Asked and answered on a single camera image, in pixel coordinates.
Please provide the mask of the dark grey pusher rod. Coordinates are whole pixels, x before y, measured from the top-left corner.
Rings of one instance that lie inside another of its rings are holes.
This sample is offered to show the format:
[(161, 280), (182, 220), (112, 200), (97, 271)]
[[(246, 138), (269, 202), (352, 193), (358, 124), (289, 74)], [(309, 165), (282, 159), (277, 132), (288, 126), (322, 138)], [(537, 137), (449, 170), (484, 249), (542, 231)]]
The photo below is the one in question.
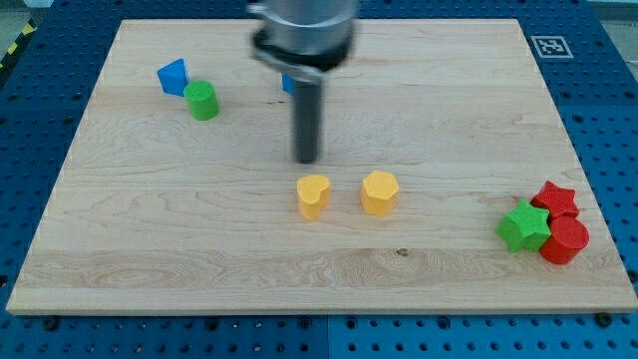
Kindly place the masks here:
[(322, 87), (295, 80), (293, 95), (293, 132), (295, 160), (313, 163), (319, 154)]

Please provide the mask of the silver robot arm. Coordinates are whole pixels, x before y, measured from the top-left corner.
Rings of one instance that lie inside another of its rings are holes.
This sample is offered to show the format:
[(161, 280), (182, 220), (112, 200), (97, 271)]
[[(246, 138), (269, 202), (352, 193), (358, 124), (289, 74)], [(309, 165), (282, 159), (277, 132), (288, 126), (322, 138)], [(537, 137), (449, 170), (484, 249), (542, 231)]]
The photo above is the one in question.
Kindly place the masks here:
[(356, 36), (354, 0), (263, 0), (246, 5), (260, 21), (252, 57), (291, 78), (295, 161), (317, 160), (326, 74), (345, 62)]

